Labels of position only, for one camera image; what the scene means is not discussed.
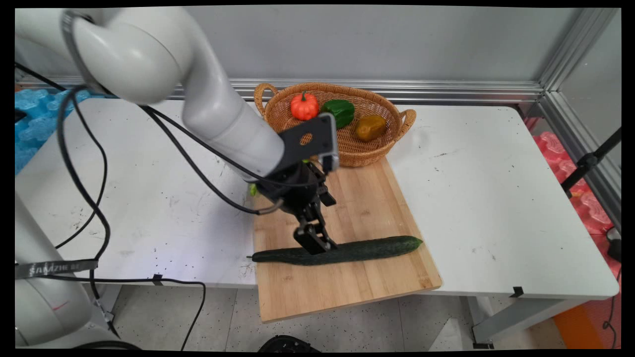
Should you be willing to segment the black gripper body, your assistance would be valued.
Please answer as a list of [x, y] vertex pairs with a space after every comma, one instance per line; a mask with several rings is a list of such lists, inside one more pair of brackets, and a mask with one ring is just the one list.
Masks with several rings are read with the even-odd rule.
[[319, 184], [326, 185], [326, 176], [311, 161], [292, 166], [273, 174], [272, 181], [281, 181], [284, 185], [267, 181], [257, 181], [257, 191], [272, 203], [283, 201], [281, 210], [297, 215], [306, 206], [322, 206], [316, 190]]

